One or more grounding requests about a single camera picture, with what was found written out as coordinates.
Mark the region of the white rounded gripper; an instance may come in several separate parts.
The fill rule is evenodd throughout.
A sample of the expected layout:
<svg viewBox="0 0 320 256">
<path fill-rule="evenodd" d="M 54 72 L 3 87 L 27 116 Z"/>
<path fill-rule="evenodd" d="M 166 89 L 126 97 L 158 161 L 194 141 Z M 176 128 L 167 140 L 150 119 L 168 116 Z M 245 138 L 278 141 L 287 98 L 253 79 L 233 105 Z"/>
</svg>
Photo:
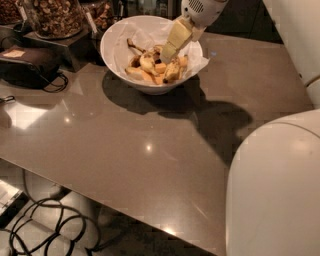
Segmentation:
<svg viewBox="0 0 320 256">
<path fill-rule="evenodd" d="M 173 21 L 160 54 L 161 61 L 168 64 L 191 40 L 198 41 L 205 28 L 218 19 L 228 2 L 229 0 L 182 0 L 183 17 Z"/>
</svg>

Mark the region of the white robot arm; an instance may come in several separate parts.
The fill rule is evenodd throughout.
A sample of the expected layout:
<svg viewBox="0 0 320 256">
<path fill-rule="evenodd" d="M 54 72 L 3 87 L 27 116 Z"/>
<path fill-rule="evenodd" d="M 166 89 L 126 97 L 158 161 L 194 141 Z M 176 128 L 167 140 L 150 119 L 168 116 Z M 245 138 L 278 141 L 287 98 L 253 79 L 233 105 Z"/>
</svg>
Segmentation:
<svg viewBox="0 0 320 256">
<path fill-rule="evenodd" d="M 271 121 L 237 149 L 220 256 L 320 256 L 320 0 L 262 0 L 312 108 Z"/>
</svg>

